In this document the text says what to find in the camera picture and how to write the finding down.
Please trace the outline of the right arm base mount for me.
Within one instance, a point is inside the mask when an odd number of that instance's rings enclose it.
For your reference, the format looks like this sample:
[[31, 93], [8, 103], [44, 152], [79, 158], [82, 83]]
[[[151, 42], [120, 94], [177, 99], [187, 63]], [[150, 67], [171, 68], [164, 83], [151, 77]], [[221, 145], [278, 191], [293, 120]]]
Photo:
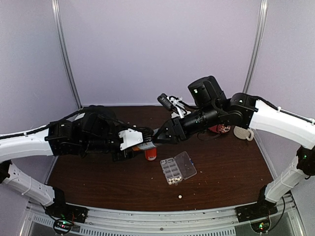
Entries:
[[253, 231], [260, 234], [265, 234], [271, 229], [270, 216], [278, 212], [276, 203], [265, 200], [266, 187], [265, 185], [261, 188], [256, 203], [235, 208], [238, 222], [251, 221]]

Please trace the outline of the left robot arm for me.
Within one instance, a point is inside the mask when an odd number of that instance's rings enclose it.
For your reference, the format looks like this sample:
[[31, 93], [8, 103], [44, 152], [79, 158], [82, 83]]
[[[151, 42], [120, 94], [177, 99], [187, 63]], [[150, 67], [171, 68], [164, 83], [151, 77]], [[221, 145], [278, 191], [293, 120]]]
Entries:
[[132, 147], [149, 141], [154, 131], [117, 119], [104, 106], [90, 105], [70, 115], [20, 133], [0, 137], [0, 181], [41, 203], [58, 215], [67, 218], [71, 208], [64, 192], [38, 182], [21, 172], [13, 159], [31, 156], [78, 155], [110, 153], [113, 160], [133, 157]]

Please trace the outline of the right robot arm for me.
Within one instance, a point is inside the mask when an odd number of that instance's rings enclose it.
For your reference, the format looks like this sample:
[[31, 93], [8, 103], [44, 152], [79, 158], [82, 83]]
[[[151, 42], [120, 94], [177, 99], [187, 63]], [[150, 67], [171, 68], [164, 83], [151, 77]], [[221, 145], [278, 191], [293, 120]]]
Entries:
[[300, 144], [291, 164], [262, 189], [262, 199], [252, 206], [257, 217], [264, 216], [280, 198], [302, 179], [315, 174], [315, 122], [276, 107], [269, 101], [246, 93], [226, 98], [215, 77], [198, 79], [188, 86], [196, 111], [166, 121], [153, 136], [155, 144], [177, 144], [217, 124], [269, 132]]

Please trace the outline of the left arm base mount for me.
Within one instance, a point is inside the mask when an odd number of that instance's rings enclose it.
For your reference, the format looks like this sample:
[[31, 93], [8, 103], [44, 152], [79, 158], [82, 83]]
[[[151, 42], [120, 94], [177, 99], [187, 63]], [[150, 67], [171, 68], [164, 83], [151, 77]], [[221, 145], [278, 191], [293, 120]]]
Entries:
[[53, 203], [49, 206], [42, 206], [45, 213], [53, 219], [53, 230], [57, 235], [68, 234], [75, 223], [85, 223], [88, 209], [82, 206], [67, 204], [65, 194], [59, 188], [52, 188], [54, 192]]

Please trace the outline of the grey capped white orange bottle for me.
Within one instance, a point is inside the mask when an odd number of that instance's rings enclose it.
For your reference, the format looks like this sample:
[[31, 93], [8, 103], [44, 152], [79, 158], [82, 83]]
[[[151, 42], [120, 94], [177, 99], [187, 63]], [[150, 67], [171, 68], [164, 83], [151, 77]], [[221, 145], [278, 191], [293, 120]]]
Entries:
[[133, 146], [132, 150], [133, 151], [145, 151], [145, 150], [149, 150], [149, 149], [153, 149], [153, 148], [155, 148], [155, 146], [152, 144], [139, 144], [139, 145]]

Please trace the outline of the clear plastic pill organizer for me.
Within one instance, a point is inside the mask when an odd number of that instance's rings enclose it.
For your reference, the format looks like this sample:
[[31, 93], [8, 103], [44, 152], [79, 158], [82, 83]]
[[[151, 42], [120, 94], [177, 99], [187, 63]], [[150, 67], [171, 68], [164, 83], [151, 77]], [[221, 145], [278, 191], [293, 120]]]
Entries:
[[187, 180], [197, 174], [194, 163], [186, 151], [174, 157], [161, 160], [160, 166], [166, 181], [169, 178], [177, 176], [181, 176], [183, 180]]

